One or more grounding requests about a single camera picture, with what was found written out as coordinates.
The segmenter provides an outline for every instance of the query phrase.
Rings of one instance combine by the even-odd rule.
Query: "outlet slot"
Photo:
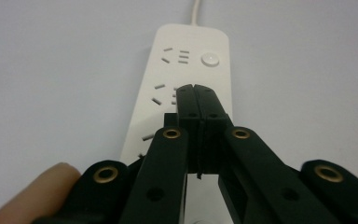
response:
[[[161,58],[161,60],[165,63],[170,63],[170,61],[168,61],[168,59],[165,59],[165,58]]]
[[[154,138],[154,134],[153,134],[153,133],[148,134],[148,135],[142,137],[142,140],[145,142],[145,141],[150,140],[150,139],[152,139],[152,138]]]
[[[156,98],[153,98],[152,101],[153,101],[154,103],[156,103],[157,105],[161,105],[161,104],[162,104],[162,102],[161,102],[160,100],[156,99]]]
[[[155,86],[155,89],[158,90],[158,89],[161,89],[161,88],[164,88],[164,87],[165,87],[165,84],[161,84],[161,85]]]

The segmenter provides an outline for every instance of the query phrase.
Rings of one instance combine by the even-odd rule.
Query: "power button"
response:
[[[219,58],[214,53],[204,53],[201,61],[208,67],[216,67],[219,64]]]

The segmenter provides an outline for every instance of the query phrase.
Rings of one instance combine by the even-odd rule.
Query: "white table surface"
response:
[[[118,160],[155,32],[192,1],[0,1],[0,206],[49,166]],[[358,1],[201,3],[230,39],[234,122],[288,165],[358,176]]]

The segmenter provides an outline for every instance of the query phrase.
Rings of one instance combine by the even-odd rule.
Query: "screw hole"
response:
[[[169,129],[164,131],[162,135],[164,135],[166,138],[178,138],[180,136],[180,132],[175,129]]]
[[[331,166],[317,165],[314,172],[317,176],[333,183],[339,183],[344,180],[342,174]]]
[[[99,184],[105,184],[113,181],[118,176],[118,169],[113,166],[105,166],[94,173],[94,181]]]
[[[240,139],[245,139],[245,138],[248,138],[251,136],[247,131],[242,130],[242,129],[236,129],[236,130],[232,131],[232,135],[234,135],[234,137],[240,138]]]

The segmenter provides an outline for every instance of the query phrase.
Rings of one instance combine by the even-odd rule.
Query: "white power strip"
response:
[[[232,118],[229,44],[223,32],[182,24],[168,24],[158,29],[121,161],[131,164],[140,154],[146,154],[154,132],[163,127],[164,113],[176,111],[175,90],[186,84],[213,89]],[[205,220],[216,224],[231,222],[217,186],[217,176],[198,180],[190,175],[185,223]]]

